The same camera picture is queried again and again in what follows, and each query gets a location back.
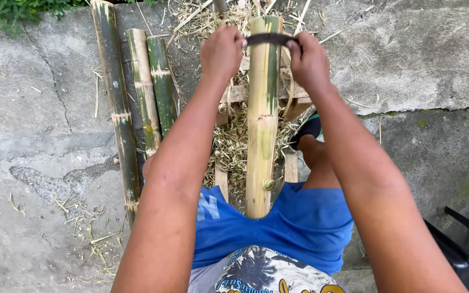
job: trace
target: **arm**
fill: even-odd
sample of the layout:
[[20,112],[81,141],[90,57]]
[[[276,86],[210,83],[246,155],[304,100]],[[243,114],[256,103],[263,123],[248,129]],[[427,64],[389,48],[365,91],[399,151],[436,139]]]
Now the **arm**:
[[216,112],[242,42],[235,27],[222,25],[202,43],[203,75],[154,156],[112,292],[187,292]]
[[370,258],[379,292],[466,292],[442,255],[403,175],[330,83],[327,53],[306,32],[291,70],[309,93],[325,146]]

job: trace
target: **palm tree print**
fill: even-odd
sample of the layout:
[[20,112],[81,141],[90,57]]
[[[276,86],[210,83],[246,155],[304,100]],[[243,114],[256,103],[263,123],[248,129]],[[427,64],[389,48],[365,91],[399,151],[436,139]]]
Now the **palm tree print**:
[[241,261],[234,262],[228,270],[230,279],[238,279],[254,289],[261,289],[269,286],[273,281],[273,274],[276,273],[276,266],[270,265],[271,260],[265,257],[267,250],[258,246],[246,249]]

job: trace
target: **graphic t-shirt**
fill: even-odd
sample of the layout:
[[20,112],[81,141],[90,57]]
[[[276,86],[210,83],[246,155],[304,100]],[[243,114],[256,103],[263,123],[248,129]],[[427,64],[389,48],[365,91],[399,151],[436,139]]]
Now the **graphic t-shirt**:
[[234,251],[217,264],[192,270],[188,293],[198,292],[345,293],[346,291],[334,278],[306,263],[265,247],[249,246]]

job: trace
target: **blue shorts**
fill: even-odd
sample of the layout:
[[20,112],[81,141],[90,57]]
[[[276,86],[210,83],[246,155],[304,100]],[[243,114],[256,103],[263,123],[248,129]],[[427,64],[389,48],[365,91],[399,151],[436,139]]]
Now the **blue shorts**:
[[276,250],[327,274],[339,272],[352,230],[341,189],[285,183],[269,215],[249,219],[226,203],[218,186],[202,188],[193,268],[217,263],[250,245]]

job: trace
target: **hand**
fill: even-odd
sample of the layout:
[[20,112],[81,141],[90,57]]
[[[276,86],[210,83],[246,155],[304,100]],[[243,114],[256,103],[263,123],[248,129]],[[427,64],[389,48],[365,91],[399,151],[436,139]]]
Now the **hand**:
[[316,37],[302,31],[295,37],[303,49],[294,41],[287,47],[291,52],[291,71],[294,80],[311,94],[328,88],[330,84],[330,62],[327,52]]
[[240,68],[244,41],[236,27],[223,23],[216,28],[207,41],[201,44],[202,76],[220,78],[227,83]]

